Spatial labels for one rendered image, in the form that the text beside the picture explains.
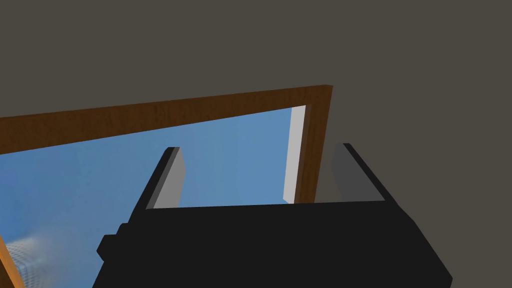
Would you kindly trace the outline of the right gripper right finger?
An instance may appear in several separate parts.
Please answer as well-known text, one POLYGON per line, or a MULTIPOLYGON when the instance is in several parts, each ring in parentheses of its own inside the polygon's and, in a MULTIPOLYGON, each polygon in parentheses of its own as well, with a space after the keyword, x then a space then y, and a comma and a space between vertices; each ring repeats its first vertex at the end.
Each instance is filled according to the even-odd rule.
POLYGON ((384 201, 375 175, 349 143, 335 146, 332 173, 343 202, 384 201))

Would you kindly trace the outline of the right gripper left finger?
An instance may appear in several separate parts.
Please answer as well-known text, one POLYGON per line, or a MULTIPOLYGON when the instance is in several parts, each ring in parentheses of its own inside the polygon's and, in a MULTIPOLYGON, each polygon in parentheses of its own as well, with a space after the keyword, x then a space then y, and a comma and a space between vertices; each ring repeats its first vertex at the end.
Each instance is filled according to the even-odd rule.
POLYGON ((159 159, 136 210, 177 208, 183 190, 186 168, 180 147, 168 147, 159 159))

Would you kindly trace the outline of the brown framed window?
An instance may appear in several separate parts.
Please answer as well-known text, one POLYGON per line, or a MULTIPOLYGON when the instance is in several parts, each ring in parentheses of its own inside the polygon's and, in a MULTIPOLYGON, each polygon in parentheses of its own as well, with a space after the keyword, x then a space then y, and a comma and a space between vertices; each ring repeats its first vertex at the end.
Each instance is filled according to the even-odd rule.
POLYGON ((0 236, 26 288, 92 288, 168 147, 180 207, 313 200, 332 85, 0 117, 0 236))

